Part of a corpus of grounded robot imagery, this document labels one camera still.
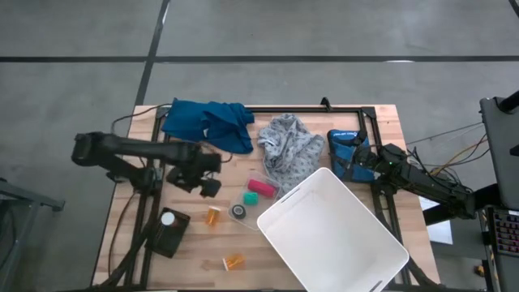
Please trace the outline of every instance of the white bottle cap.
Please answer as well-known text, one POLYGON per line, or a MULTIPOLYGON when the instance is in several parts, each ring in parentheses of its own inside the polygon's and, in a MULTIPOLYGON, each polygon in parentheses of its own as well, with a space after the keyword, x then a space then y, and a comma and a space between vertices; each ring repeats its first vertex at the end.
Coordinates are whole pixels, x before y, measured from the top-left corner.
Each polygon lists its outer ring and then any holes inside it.
POLYGON ((175 215, 172 212, 166 212, 162 214, 161 222, 163 225, 172 225, 175 222, 175 215))

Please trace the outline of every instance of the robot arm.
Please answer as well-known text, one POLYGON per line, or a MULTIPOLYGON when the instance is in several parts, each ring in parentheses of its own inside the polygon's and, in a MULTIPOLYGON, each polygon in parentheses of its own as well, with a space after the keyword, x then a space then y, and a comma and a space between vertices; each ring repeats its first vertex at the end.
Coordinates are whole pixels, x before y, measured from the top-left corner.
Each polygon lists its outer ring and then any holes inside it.
POLYGON ((380 194, 395 194, 403 189, 439 203, 453 217, 475 218, 474 195, 469 188, 448 178, 432 177, 411 165, 405 152, 394 144, 377 148, 379 155, 370 148, 358 149, 352 163, 380 173, 374 182, 380 194))
POLYGON ((138 168, 118 155, 158 159, 175 166, 168 174, 167 181, 188 192, 202 186, 202 196, 214 197, 221 186, 215 179, 204 178, 206 172, 220 172, 221 155, 202 153, 198 144, 178 141, 156 143, 102 132, 78 134, 75 137, 72 152, 75 164, 98 165, 108 170, 107 176, 114 181, 120 177, 129 179, 138 191, 146 191, 153 186, 156 180, 154 169, 138 168))

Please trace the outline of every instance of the gray concrete floor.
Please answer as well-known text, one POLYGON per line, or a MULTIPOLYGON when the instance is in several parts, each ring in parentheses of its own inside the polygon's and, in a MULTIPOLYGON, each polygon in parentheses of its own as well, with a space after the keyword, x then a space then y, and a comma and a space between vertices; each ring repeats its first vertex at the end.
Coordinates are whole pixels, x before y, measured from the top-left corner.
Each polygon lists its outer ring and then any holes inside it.
MULTIPOLYGON (((0 57, 145 56, 160 0, 0 2, 0 57)), ((176 0, 159 55, 517 54, 506 0, 176 0)), ((66 290, 91 280, 114 185, 71 160, 75 133, 108 131, 131 112, 143 63, 0 62, 0 176, 65 199, 42 212, 16 290, 66 290)), ((396 104, 408 141, 480 121, 478 100, 518 90, 517 62, 155 64, 144 104, 173 97, 244 104, 396 104)), ((118 130, 125 133, 128 124, 118 130)), ((416 144, 441 163, 483 129, 416 144)), ((489 156, 456 168, 464 184, 495 181, 489 156)), ((477 225, 453 221, 454 246, 434 245, 444 284, 479 288, 477 225)))

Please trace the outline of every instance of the blue towel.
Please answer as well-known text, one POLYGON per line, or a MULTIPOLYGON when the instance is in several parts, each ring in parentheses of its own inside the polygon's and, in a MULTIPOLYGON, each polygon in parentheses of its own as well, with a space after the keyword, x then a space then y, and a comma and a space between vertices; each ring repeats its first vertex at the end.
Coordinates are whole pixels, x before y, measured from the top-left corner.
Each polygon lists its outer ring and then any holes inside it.
POLYGON ((247 124, 254 114, 240 103, 207 104, 174 98, 163 132, 193 142, 205 141, 231 153, 252 152, 247 124))

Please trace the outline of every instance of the blue and black bag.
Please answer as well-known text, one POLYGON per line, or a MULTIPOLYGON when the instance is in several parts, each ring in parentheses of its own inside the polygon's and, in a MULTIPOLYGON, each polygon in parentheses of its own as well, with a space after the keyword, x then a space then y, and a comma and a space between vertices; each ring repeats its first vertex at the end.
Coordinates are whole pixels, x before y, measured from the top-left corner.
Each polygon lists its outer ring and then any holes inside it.
POLYGON ((351 163, 358 147, 370 145, 365 131, 330 130, 327 137, 332 158, 332 172, 341 181, 371 183, 375 180, 372 170, 351 163))

